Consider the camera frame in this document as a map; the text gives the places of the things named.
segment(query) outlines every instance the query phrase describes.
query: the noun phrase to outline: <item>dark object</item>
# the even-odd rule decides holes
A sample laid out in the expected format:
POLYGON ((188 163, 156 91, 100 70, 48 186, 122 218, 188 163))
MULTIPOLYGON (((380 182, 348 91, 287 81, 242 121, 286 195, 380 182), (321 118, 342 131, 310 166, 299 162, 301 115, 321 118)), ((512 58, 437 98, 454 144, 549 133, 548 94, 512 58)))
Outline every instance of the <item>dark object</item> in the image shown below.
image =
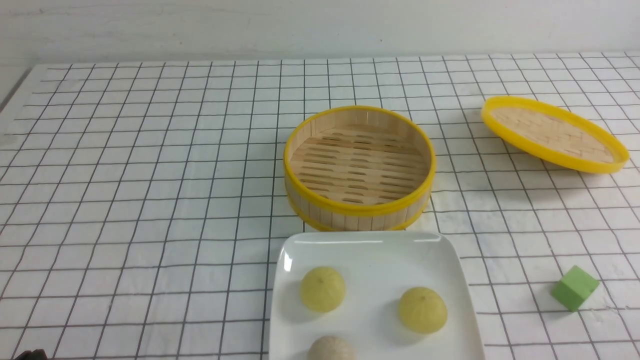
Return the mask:
POLYGON ((27 350, 18 355, 14 360, 47 360, 47 354, 45 354, 41 348, 34 351, 27 350))

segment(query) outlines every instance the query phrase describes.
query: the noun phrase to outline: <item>green cube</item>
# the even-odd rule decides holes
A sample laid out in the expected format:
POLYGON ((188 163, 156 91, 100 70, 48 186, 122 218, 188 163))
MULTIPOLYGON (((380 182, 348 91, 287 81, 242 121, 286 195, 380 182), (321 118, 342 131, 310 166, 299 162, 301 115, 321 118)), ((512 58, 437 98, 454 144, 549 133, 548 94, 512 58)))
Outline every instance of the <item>green cube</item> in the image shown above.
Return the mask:
POLYGON ((577 311, 600 283, 578 266, 573 266, 551 290, 553 296, 569 311, 577 311))

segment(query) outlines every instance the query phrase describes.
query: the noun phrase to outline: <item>square plate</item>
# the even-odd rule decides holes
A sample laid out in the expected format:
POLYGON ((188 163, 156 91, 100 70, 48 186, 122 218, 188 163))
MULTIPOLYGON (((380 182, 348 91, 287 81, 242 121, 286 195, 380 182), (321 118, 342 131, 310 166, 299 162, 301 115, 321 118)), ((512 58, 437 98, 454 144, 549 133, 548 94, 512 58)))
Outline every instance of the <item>square plate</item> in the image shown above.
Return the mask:
POLYGON ((340 336, 358 359, 483 360, 484 347, 460 261, 443 235, 409 231, 305 233, 282 246, 271 303, 269 358, 304 360, 313 342, 340 336), (317 266, 338 270, 347 286, 342 304, 318 314, 300 300, 300 281, 317 266), (434 289, 449 319, 438 332, 420 335, 397 315, 402 294, 434 289))

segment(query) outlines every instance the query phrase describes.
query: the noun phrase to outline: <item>grid tablecloth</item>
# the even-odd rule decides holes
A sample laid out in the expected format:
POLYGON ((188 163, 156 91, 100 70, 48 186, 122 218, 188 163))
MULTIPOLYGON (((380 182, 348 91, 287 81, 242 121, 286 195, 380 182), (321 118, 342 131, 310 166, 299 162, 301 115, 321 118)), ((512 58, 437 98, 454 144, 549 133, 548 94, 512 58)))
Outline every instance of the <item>grid tablecloth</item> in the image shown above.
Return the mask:
POLYGON ((488 359, 638 359, 638 65, 640 52, 38 66, 0 142, 0 359, 266 359, 278 251, 310 231, 285 197, 284 143, 350 104, 433 141, 431 205, 411 229, 454 243, 488 359), (500 94, 592 120, 631 161, 579 174, 506 145, 479 115, 500 94), (573 265, 602 285, 570 314, 549 291, 573 265))

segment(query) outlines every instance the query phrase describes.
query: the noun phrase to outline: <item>bamboo steamer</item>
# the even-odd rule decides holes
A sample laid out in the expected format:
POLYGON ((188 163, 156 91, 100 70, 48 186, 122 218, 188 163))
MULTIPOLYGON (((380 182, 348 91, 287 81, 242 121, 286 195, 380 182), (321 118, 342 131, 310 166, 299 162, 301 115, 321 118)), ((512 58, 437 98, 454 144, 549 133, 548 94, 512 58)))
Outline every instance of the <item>bamboo steamer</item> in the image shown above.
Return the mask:
POLYGON ((300 124, 284 154, 289 203, 321 231, 400 230, 427 206, 435 153, 410 120, 346 106, 300 124))

